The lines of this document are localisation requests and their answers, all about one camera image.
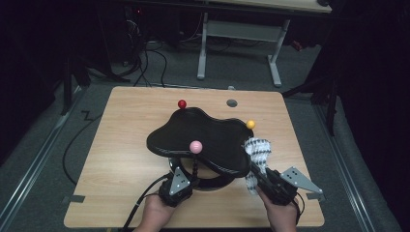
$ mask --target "cable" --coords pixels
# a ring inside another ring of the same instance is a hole
[[[136,201],[135,205],[133,206],[132,211],[130,212],[129,217],[128,217],[126,223],[125,223],[124,226],[123,226],[123,231],[127,231],[127,230],[128,230],[128,227],[129,227],[129,225],[130,225],[130,223],[131,223],[131,221],[132,221],[133,216],[135,215],[136,210],[139,208],[139,205],[141,204],[142,200],[143,200],[146,196],[148,196],[148,195],[146,195],[147,192],[148,192],[154,185],[156,185],[159,181],[161,181],[161,180],[163,180],[163,179],[170,179],[170,178],[172,178],[172,173],[171,173],[171,172],[169,172],[169,173],[167,173],[167,174],[165,174],[165,175],[159,177],[159,178],[158,178],[156,181],[154,181],[148,188],[145,189],[145,191],[141,194],[141,196],[138,198],[138,200]]]
[[[73,143],[75,142],[75,140],[79,137],[79,135],[85,130],[87,129],[92,123],[94,123],[95,121],[97,121],[99,118],[101,118],[103,115],[100,114],[99,116],[97,116],[96,118],[94,118],[93,120],[91,120],[87,125],[85,125],[74,137],[73,139],[70,141],[69,145],[67,145],[66,150],[64,151],[64,155],[63,155],[63,170],[64,173],[66,174],[67,178],[70,180],[71,183],[73,183],[75,186],[77,184],[77,182],[70,176],[67,167],[66,167],[66,156],[67,153],[69,152],[70,147],[73,145]]]
[[[165,84],[163,83],[163,76],[165,75],[166,66],[167,66],[167,63],[168,63],[167,60],[166,60],[166,57],[164,55],[162,55],[160,52],[156,51],[156,50],[148,50],[148,51],[155,52],[155,53],[159,54],[160,56],[162,56],[163,61],[165,62],[165,65],[163,67],[163,71],[162,71],[162,74],[161,74],[161,85],[162,85],[162,88],[165,88]]]
[[[188,42],[188,41],[196,40],[197,38],[200,38],[200,36],[196,36],[196,35],[197,35],[198,31],[199,31],[199,27],[201,26],[201,22],[202,22],[202,17],[203,17],[203,15],[204,15],[204,13],[201,13],[201,15],[199,16],[198,25],[196,26],[196,29],[195,29],[195,31],[193,32],[193,34],[192,34],[188,39],[185,39],[185,40],[180,41],[180,43]]]
[[[144,68],[144,70],[142,70],[142,67],[140,67],[140,68],[141,68],[141,74],[140,74],[139,77],[136,79],[135,83],[133,84],[133,87],[135,87],[135,85],[139,82],[139,80],[142,78],[142,76],[144,76],[145,72],[146,72],[147,69],[148,69],[148,54],[147,54],[147,49],[144,49],[144,54],[145,54],[145,61],[146,61],[145,68]]]
[[[296,211],[297,211],[297,213],[296,213],[296,224],[298,224],[299,223],[299,218],[301,218],[301,215],[305,211],[305,200],[299,192],[296,192],[296,193],[298,193],[299,197],[301,197],[302,205],[303,205],[303,208],[302,208],[302,211],[301,211],[301,208],[299,207],[299,204],[296,203],[295,199],[292,199],[292,203],[296,206]]]

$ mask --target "human hand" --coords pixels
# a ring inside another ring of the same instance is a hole
[[[133,232],[158,232],[171,220],[176,208],[165,205],[157,194],[145,198],[142,220]]]
[[[293,203],[286,206],[275,205],[260,187],[256,187],[256,190],[265,205],[272,230],[274,232],[295,232],[298,212],[296,207],[298,206]]]

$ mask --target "red ball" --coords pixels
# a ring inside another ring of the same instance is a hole
[[[187,107],[187,102],[184,100],[179,100],[178,101],[178,107],[180,107],[181,109]]]

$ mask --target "pink ball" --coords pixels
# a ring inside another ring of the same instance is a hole
[[[202,143],[199,141],[193,141],[190,144],[190,151],[194,154],[199,154],[202,151]]]

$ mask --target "black cable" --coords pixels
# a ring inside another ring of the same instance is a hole
[[[145,72],[148,69],[148,54],[147,54],[147,49],[144,49],[144,54],[145,54],[145,60],[146,60],[146,64],[145,64],[145,68],[144,70],[142,70],[141,67],[141,74],[139,75],[139,77],[136,79],[135,83],[133,84],[133,87],[136,86],[136,84],[138,84],[139,80],[142,78],[142,76],[144,76]]]
[[[303,205],[303,208],[302,208],[302,211],[301,211],[301,208],[299,207],[299,204],[296,203],[295,199],[292,199],[292,203],[296,206],[296,211],[297,211],[296,212],[296,224],[298,224],[299,223],[299,218],[301,218],[301,215],[304,213],[304,210],[305,210],[305,200],[301,196],[301,194],[299,194],[299,192],[296,192],[296,193],[298,193],[299,197],[301,197],[302,205]]]
[[[99,115],[96,118],[94,118],[93,120],[91,120],[87,125],[85,125],[74,137],[73,139],[70,141],[69,145],[67,145],[66,150],[64,151],[64,155],[63,155],[63,170],[64,173],[66,174],[67,178],[70,180],[70,182],[72,182],[75,186],[77,184],[77,182],[70,176],[67,167],[66,167],[66,156],[67,153],[69,152],[70,147],[73,145],[73,143],[75,142],[75,140],[79,137],[79,135],[85,130],[87,129],[92,123],[94,123],[95,121],[97,121],[99,118],[101,118],[103,115]]]
[[[126,223],[123,226],[123,231],[127,231],[129,229],[129,225],[132,221],[133,216],[135,215],[136,210],[139,208],[139,205],[141,204],[142,200],[144,200],[144,198],[148,195],[147,192],[154,186],[156,185],[159,181],[163,180],[163,179],[170,179],[172,178],[172,173],[169,172],[168,174],[165,174],[161,177],[159,177],[155,182],[153,182],[147,189],[145,189],[145,191],[141,194],[141,196],[138,198],[138,200],[136,201],[135,205],[132,208],[132,211],[130,212],[130,215],[126,221]]]
[[[163,76],[165,74],[166,66],[167,66],[167,63],[168,63],[167,60],[166,60],[166,57],[164,55],[162,55],[160,52],[156,51],[156,50],[148,50],[148,51],[155,52],[155,53],[159,54],[160,56],[162,56],[163,61],[165,62],[165,65],[164,65],[163,71],[162,71],[162,75],[161,75],[161,85],[162,85],[162,88],[165,88],[165,84],[163,83]]]

